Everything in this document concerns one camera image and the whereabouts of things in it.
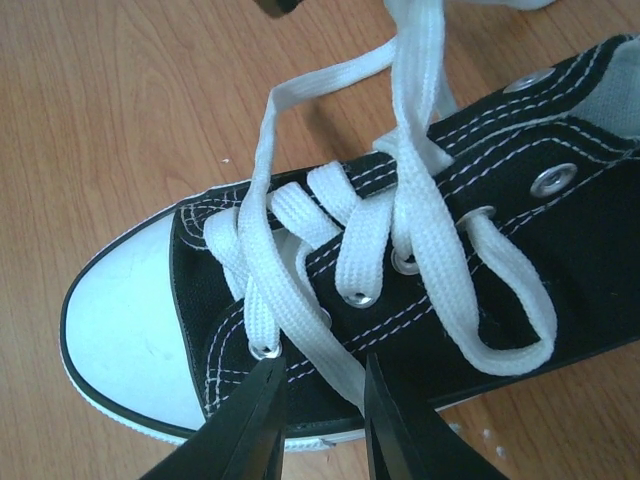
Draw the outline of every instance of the white shoelace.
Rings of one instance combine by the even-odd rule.
[[[207,247],[223,265],[234,298],[244,298],[244,325],[254,355],[278,355],[282,331],[361,412],[364,368],[331,333],[305,267],[306,256],[342,229],[335,286],[346,301],[375,301],[381,295],[383,256],[391,235],[395,255],[414,257],[442,326],[478,370],[504,376],[527,373],[549,359],[556,337],[555,311],[533,265],[479,209],[458,228],[466,230],[480,259],[514,291],[539,341],[498,351],[479,338],[478,303],[465,252],[433,179],[453,160],[425,134],[436,103],[440,110],[451,106],[443,88],[443,0],[387,0],[386,6],[397,25],[394,39],[271,91],[247,195],[239,208],[219,212],[204,225]],[[389,65],[397,127],[374,148],[396,160],[396,187],[362,199],[339,163],[310,171],[309,187],[342,228],[297,183],[268,194],[278,115]],[[272,232],[267,210],[284,229]]]

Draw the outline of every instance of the black canvas fabric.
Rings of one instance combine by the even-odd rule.
[[[558,314],[552,359],[538,375],[640,338],[640,143],[619,138],[568,112],[599,84],[613,53],[630,36],[612,38],[556,65],[540,83],[516,93],[498,91],[430,127],[429,137],[455,163],[436,177],[454,219],[483,206],[532,261]],[[569,186],[546,198],[529,192],[548,168],[573,163]],[[344,164],[362,197],[396,181],[395,161],[371,153]],[[277,175],[306,188],[307,170]],[[212,189],[182,205],[172,233],[172,280],[194,384],[213,414],[255,365],[247,350],[242,301],[234,302],[221,266],[206,250],[202,228],[217,211],[240,205],[248,183]],[[272,227],[278,224],[271,218]],[[465,243],[482,319],[480,333],[494,348],[536,341],[512,291]],[[334,285],[341,236],[307,258],[309,278],[332,317],[332,332],[364,361],[378,352],[416,382],[430,382],[432,406],[444,406],[518,380],[475,370],[447,337],[420,276],[397,273],[385,255],[381,298],[370,308],[349,307]],[[362,427],[344,401],[282,336],[289,378],[291,437]]]

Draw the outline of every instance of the wood grain surface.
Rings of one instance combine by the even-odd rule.
[[[468,104],[640,31],[640,2],[455,2],[447,28],[449,78]],[[68,382],[67,287],[122,231],[249,176],[272,86],[392,34],[379,0],[308,0],[278,21],[251,0],[0,0],[0,479],[135,479],[172,450]],[[392,126],[384,73],[285,114],[276,169],[349,159]],[[514,480],[640,479],[639,398],[636,344],[444,416]],[[285,463],[290,480],[367,478],[363,442]]]

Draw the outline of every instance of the shoe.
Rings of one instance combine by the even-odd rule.
[[[251,181],[159,212],[76,278],[61,352],[100,411],[180,443],[283,355],[287,448],[320,449],[362,436],[370,352],[446,407],[640,338],[640,37],[424,135],[443,16],[395,7],[396,39],[272,91]],[[271,176],[279,112],[389,64],[398,127],[374,152]]]

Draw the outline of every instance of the white rubber toe cap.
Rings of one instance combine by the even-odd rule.
[[[204,416],[169,275],[172,218],[167,214],[125,236],[92,261],[68,299],[63,356],[66,347],[67,370],[82,393],[115,415],[129,416],[111,402],[153,421],[197,430]]]

